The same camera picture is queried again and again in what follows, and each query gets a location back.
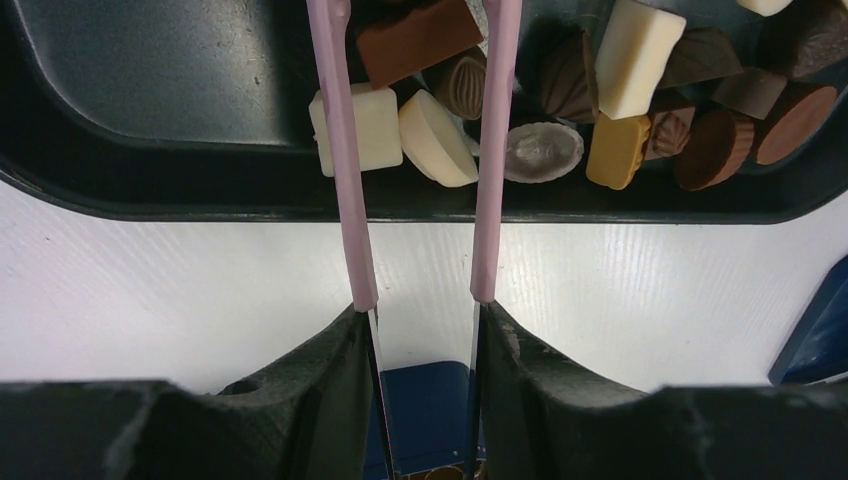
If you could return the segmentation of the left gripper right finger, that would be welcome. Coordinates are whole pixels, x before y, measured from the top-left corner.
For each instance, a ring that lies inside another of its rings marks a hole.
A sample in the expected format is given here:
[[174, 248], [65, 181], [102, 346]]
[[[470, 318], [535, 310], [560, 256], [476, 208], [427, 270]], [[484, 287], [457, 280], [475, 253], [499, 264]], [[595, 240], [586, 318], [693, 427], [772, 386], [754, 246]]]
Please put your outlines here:
[[843, 479], [847, 389], [622, 385], [481, 309], [492, 479]]

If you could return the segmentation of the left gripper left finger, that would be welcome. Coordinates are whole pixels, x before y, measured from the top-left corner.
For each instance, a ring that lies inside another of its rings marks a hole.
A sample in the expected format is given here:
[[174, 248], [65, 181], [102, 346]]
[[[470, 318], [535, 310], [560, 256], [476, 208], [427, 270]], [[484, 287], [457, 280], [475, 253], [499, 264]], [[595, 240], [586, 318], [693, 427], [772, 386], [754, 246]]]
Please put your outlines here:
[[164, 380], [1, 386], [5, 479], [358, 479], [372, 402], [365, 315], [195, 394]]

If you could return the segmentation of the pink tongs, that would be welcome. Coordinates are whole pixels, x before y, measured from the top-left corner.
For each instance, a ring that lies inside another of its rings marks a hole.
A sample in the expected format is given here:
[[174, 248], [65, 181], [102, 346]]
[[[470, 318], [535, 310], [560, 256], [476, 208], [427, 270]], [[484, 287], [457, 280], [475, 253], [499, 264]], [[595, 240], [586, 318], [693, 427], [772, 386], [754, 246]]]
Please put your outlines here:
[[[351, 15], [348, 1], [310, 1], [308, 19], [334, 166], [334, 181], [353, 306], [370, 335], [373, 394], [388, 478], [401, 473], [393, 458], [389, 400], [378, 335], [378, 291], [361, 183], [360, 160], [345, 34]], [[521, 25], [519, 1], [487, 1], [489, 59], [482, 105], [481, 164], [477, 187], [470, 291], [475, 300], [472, 348], [485, 331], [484, 317], [495, 301], [500, 248], [502, 194], [514, 69]]]

